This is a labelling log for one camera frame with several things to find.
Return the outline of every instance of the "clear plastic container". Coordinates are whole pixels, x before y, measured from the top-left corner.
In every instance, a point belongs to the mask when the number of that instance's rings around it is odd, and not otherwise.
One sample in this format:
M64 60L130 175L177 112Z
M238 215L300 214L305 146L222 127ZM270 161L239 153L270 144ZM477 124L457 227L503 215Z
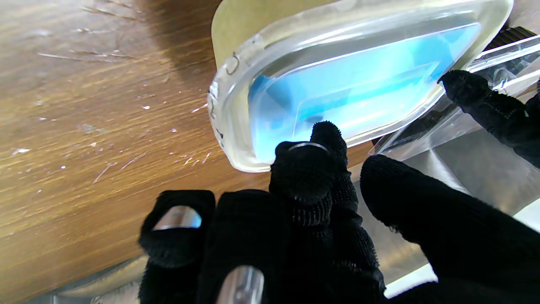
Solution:
M216 137L235 168L257 172L280 142L309 140L318 121L335 123L349 146L393 132L436 102L438 78L467 66L511 6L345 0L276 21L218 70L208 94Z

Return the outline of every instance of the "wood grain surface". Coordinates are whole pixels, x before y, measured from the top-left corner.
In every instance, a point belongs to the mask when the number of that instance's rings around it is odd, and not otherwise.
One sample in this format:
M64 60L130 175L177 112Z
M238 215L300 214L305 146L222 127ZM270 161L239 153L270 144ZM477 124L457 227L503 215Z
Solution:
M208 120L218 1L115 1L0 2L2 303L140 254L163 190L267 187Z

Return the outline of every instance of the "metal ring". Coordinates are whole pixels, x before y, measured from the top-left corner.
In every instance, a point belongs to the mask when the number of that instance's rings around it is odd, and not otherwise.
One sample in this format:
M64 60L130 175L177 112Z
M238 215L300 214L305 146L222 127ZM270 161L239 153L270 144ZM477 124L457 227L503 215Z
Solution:
M319 148L323 149L324 151L326 151L326 153L330 154L330 151L328 151L328 149L325 146L323 146L321 144L318 144L318 143L314 143L314 142L302 142L302 143L299 143L299 144L295 144L294 146L290 147L287 151L291 151L293 149L300 148L300 147L305 147L305 146L319 147Z

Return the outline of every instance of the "blue liquid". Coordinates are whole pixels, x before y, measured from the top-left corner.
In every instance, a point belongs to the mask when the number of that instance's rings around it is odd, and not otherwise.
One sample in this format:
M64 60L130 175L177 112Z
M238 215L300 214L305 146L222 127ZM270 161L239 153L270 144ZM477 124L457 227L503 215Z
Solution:
M272 163L282 141L308 141L329 120L349 138L404 119L471 46L473 23L360 51L278 78L258 76L249 89L253 149Z

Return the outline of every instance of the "gloved hand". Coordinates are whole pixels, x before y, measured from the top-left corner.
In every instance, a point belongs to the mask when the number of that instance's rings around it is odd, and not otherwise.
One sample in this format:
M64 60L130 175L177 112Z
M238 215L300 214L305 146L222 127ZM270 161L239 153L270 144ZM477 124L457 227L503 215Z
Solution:
M168 195L163 193L141 230L139 242L151 257L141 301L219 302L230 297L221 289L224 281L242 265L264 276L261 301L265 303L382 297L382 274L373 243L361 227L362 217L356 213L347 146L336 126L318 123L310 142L280 144L269 192L225 193L213 216L199 213L199 228L156 232L152 227L173 206L188 203L196 211L213 211L207 206L213 204L213 195L207 191L174 191L175 199L166 207L162 200ZM190 197L197 195L206 208L190 203ZM153 244L166 250L156 250ZM175 289L172 282L182 286Z
M540 299L540 234L507 214L383 155L360 176L371 213L420 245L438 283L395 303L534 303Z
M368 158L361 173L368 208L418 243L439 278L384 298L346 164L339 130L322 122L309 142L277 147L270 193L225 193L214 212L208 191L163 193L141 229L139 243L150 256L141 301L536 303L540 298L539 234L377 155ZM190 209L171 221L177 206Z
M517 155L540 168L540 95L521 103L492 91L488 81L467 71L453 70L442 82L448 98L470 114L487 132Z

